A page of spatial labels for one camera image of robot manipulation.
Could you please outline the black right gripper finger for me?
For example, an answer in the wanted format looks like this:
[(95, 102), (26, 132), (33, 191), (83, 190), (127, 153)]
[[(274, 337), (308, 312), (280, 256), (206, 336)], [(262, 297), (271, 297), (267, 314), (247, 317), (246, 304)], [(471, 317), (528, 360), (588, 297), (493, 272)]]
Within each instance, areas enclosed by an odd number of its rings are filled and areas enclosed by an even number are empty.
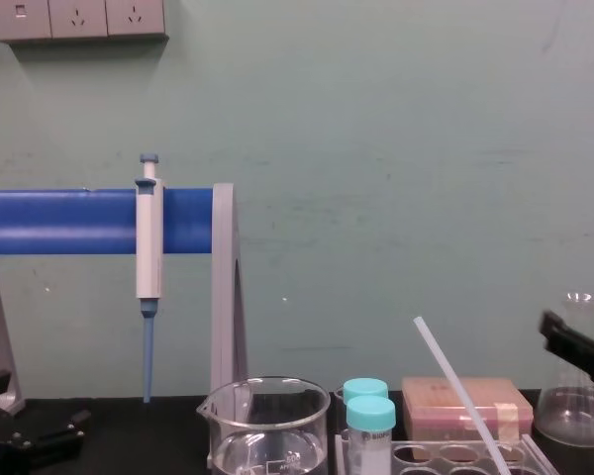
[(578, 332), (553, 332), (545, 349), (585, 372), (594, 382), (594, 339)]
[(553, 354), (594, 354), (594, 338), (570, 327), (551, 310), (542, 313), (540, 333), (545, 349)]

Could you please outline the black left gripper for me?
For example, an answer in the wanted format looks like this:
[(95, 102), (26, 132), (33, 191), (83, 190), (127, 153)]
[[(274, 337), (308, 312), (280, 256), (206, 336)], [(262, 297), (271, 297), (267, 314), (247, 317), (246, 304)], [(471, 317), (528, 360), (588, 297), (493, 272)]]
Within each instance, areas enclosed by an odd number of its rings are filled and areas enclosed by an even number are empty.
[[(11, 372), (0, 370), (0, 395), (7, 392)], [(0, 409), (0, 474), (29, 474), (31, 466), (48, 466), (77, 457), (89, 430), (91, 413), (79, 411), (58, 424), (17, 427)]]

